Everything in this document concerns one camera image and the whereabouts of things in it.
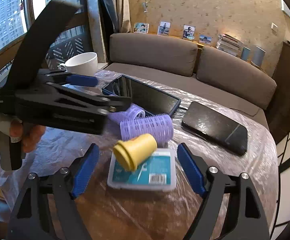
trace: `sofa cushion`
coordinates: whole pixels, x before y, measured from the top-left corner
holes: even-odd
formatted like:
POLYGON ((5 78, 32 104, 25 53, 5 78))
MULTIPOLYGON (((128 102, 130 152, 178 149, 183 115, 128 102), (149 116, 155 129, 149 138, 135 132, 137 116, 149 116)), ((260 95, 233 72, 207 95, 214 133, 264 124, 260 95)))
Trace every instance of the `sofa cushion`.
POLYGON ((197 79, 266 109, 276 90, 276 82, 251 64, 224 51, 204 46, 197 79))
POLYGON ((157 69, 121 63, 112 63, 106 70, 148 79, 198 95, 227 108, 236 110, 240 114, 253 119, 268 129, 264 111, 258 106, 253 105, 243 98, 200 82, 194 75, 192 77, 184 77, 157 69))
POLYGON ((110 60, 191 76, 197 45, 193 42, 141 33, 115 33, 109 41, 110 60))

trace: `photo of person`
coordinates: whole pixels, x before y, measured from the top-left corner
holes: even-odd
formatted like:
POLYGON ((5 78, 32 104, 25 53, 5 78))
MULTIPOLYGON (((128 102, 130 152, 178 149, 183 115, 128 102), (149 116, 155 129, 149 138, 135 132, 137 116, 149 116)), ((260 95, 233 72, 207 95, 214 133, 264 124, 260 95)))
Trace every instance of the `photo of person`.
POLYGON ((157 34, 158 35, 169 35, 170 23, 161 21, 158 26, 157 34))
POLYGON ((205 35, 199 35, 199 42, 210 44, 211 43, 211 37, 205 36, 205 35))
POLYGON ((195 27, 184 25, 183 39, 193 40, 194 32, 195 32, 195 27))
POLYGON ((135 23, 134 32, 135 33, 148 33, 149 24, 148 23, 135 23))

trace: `mug handle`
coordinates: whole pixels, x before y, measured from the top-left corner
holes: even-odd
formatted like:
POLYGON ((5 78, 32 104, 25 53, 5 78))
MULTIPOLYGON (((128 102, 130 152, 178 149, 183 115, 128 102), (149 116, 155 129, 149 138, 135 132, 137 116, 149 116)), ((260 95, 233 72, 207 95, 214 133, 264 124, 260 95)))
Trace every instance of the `mug handle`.
POLYGON ((67 68, 66 68, 66 66, 65 66, 64 63, 59 64, 59 65, 58 65, 58 69, 59 69, 59 70, 66 70, 66 71, 67 71, 67 68))

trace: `plastic table cover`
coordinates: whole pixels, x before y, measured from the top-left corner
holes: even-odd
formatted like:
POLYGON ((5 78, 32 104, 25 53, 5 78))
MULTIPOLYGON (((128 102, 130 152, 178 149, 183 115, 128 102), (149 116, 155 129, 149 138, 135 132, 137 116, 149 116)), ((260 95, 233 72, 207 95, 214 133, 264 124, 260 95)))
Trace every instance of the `plastic table cover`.
MULTIPOLYGON (((120 75, 101 70, 95 75, 99 78, 96 88, 66 86, 92 95, 101 94, 101 88, 120 75)), ((134 78, 180 98, 181 108, 188 108, 192 101, 197 101, 247 128, 247 154, 235 156, 224 148, 185 132, 181 122, 186 111, 178 109, 172 117, 173 139, 165 147, 176 155, 178 144, 185 142, 193 154, 201 156, 209 166, 219 167, 225 174, 238 176, 241 172, 247 172, 260 196, 270 225, 278 193, 278 167, 276 145, 269 131, 248 117, 207 99, 156 82, 134 78)), ((107 176, 112 147, 118 139, 119 125, 110 120, 102 135, 47 128, 37 149, 27 154, 19 170, 3 171, 0 168, 0 187, 10 208, 13 208, 18 192, 30 172, 36 172, 39 176, 53 174, 61 167, 68 167, 75 158, 84 155, 91 143, 96 143, 101 151, 99 163, 86 192, 75 200, 93 240, 183 239, 202 198, 192 191, 181 165, 176 161, 176 189, 171 192, 112 189, 107 185, 107 176)), ((218 237, 221 232, 228 197, 227 194, 224 195, 212 238, 218 237)))

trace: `backrest cushion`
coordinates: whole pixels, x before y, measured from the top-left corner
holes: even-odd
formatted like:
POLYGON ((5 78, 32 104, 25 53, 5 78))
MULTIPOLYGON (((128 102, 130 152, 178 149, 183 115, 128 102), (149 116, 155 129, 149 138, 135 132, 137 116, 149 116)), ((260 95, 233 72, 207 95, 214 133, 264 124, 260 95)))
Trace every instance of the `backrest cushion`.
POLYGON ((196 78, 266 109, 276 82, 261 70, 213 47, 204 46, 196 78))
POLYGON ((114 33, 109 42, 112 62, 192 75, 197 56, 197 45, 193 42, 142 33, 114 33))

